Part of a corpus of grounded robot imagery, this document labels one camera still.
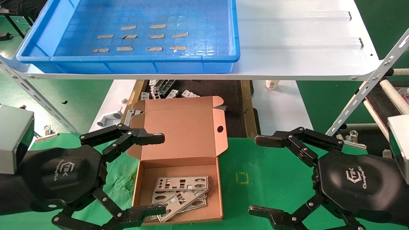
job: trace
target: cardboard box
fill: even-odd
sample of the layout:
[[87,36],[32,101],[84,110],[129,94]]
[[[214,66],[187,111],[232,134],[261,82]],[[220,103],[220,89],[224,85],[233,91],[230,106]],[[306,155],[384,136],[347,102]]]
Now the cardboard box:
[[[219,96],[138,101],[133,109],[144,111],[131,119],[131,128],[163,133],[163,144],[132,146],[128,154],[140,159],[133,206],[152,202],[156,178],[164,176],[210,177],[207,206],[176,214],[160,224],[221,221],[223,219],[217,156],[227,149],[225,112]],[[146,218],[144,224],[159,224]]]

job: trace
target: green floor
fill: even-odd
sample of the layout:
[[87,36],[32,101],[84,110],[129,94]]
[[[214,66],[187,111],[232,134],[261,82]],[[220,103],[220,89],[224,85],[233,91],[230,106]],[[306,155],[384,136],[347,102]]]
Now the green floor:
[[[384,58],[409,27],[409,0],[355,0],[366,28],[371,36],[379,58]],[[5,18],[0,18],[0,32],[16,34]],[[11,41],[0,42],[0,54],[11,58],[21,42],[19,36]],[[409,52],[394,65],[395,68],[409,68]],[[93,80],[34,80],[32,84],[56,106],[65,117],[81,132],[88,131],[112,81]],[[346,81],[298,81],[297,82],[314,129],[325,132],[360,82]],[[67,100],[66,105],[60,102]],[[0,71],[0,103],[12,106],[27,105],[36,113],[36,131],[51,124],[58,132],[66,130],[48,115],[17,84]],[[361,105],[347,120],[347,123],[371,123],[372,118]]]
[[[62,134],[58,138],[33,146],[34,149],[52,147],[75,148],[79,135]],[[108,144],[97,147],[101,151]],[[325,151],[312,148],[319,156]],[[362,149],[345,146],[344,152],[362,155]],[[264,148],[251,139],[229,138],[229,148],[219,156],[220,181],[224,221],[182,225],[154,225],[133,230],[272,230],[265,218],[250,216],[250,205],[267,206],[293,213],[315,195],[312,189],[312,169],[298,160],[288,149]],[[135,183],[138,160],[122,154],[108,163],[108,176],[104,192],[122,209],[129,208]],[[0,230],[35,229],[58,230],[51,219],[58,211],[33,214],[31,212],[0,216]],[[74,218],[103,225],[110,214],[94,201]],[[379,224],[358,219],[367,230],[407,230],[395,224]],[[319,207],[304,222],[308,229],[329,229],[343,226],[341,219],[332,216],[324,207]]]

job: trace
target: metal plate with cutouts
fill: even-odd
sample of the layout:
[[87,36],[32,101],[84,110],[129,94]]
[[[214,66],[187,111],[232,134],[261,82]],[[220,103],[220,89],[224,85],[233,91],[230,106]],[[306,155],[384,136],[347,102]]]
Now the metal plate with cutouts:
[[155,191],[209,190],[208,176],[158,177]]

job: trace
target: black work surface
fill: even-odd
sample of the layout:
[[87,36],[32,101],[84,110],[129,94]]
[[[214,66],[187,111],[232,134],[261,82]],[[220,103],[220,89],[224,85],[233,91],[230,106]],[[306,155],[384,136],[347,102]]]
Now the black work surface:
[[[150,93],[150,89],[149,84],[147,84],[144,92]],[[182,97],[181,95],[185,90],[189,90],[201,97],[220,96],[225,101],[223,105],[227,106],[225,112],[227,136],[230,138],[247,137],[240,81],[177,80],[172,89],[179,90],[177,97]]]

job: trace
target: box lid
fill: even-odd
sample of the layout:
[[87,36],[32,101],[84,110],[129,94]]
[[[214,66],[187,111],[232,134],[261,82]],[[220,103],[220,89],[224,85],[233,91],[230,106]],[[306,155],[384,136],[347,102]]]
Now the box lid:
[[144,111],[131,118],[131,128],[163,133],[163,144],[132,146],[128,155],[139,160],[216,157],[227,149],[225,112],[219,96],[138,101]]

